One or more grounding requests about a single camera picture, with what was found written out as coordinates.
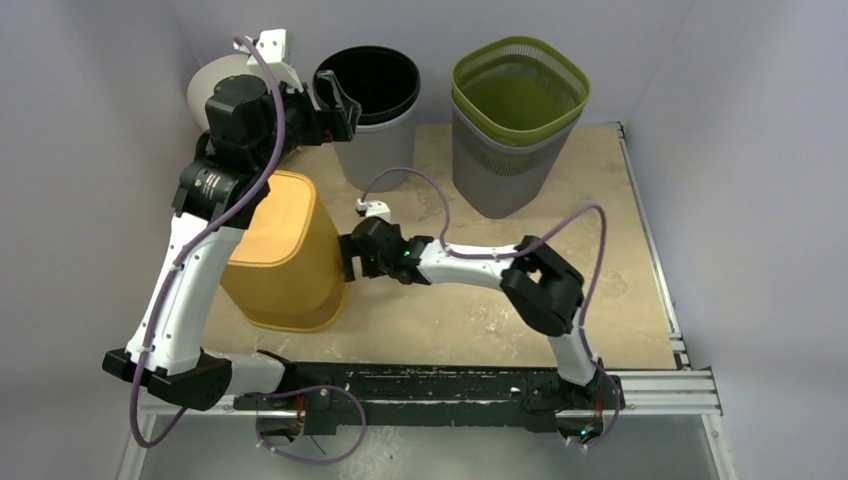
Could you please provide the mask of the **yellow mesh basket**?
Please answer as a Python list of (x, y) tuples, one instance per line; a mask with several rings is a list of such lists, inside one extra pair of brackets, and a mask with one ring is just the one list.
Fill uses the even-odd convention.
[(221, 286), (253, 325), (315, 333), (344, 307), (338, 229), (308, 177), (278, 171), (228, 261)]

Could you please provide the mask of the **grey mesh basket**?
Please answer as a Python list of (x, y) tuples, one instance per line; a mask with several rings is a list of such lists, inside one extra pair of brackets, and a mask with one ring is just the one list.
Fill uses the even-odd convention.
[(452, 181), (478, 213), (508, 217), (542, 189), (576, 122), (552, 137), (526, 147), (508, 146), (490, 138), (460, 109), (452, 107)]

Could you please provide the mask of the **green mesh basket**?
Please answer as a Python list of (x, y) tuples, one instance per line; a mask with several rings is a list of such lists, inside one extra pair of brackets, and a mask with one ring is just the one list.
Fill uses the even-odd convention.
[(577, 64), (529, 36), (482, 46), (452, 71), (456, 106), (480, 131), (507, 146), (531, 146), (571, 125), (590, 93), (590, 80)]

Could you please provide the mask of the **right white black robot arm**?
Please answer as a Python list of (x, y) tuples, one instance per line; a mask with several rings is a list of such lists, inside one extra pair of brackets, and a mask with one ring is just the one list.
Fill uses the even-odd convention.
[(387, 276), (403, 285), (466, 285), (504, 295), (519, 318), (551, 347), (564, 399), (584, 407), (608, 388), (623, 397), (585, 332), (589, 295), (584, 276), (544, 240), (526, 236), (502, 247), (442, 245), (431, 236), (405, 238), (381, 217), (364, 218), (339, 236), (343, 275), (352, 282), (358, 259), (365, 278)]

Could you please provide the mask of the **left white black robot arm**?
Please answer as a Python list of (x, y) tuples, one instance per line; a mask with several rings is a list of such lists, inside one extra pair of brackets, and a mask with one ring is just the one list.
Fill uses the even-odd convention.
[(272, 408), (297, 399), (285, 361), (267, 352), (223, 354), (201, 345), (230, 256), (277, 162), (300, 146), (353, 138), (360, 105), (336, 75), (319, 71), (310, 88), (269, 87), (251, 74), (220, 80), (204, 105), (207, 129), (181, 172), (165, 261), (147, 311), (126, 346), (108, 351), (103, 370), (135, 391), (199, 411), (227, 395), (259, 394)]

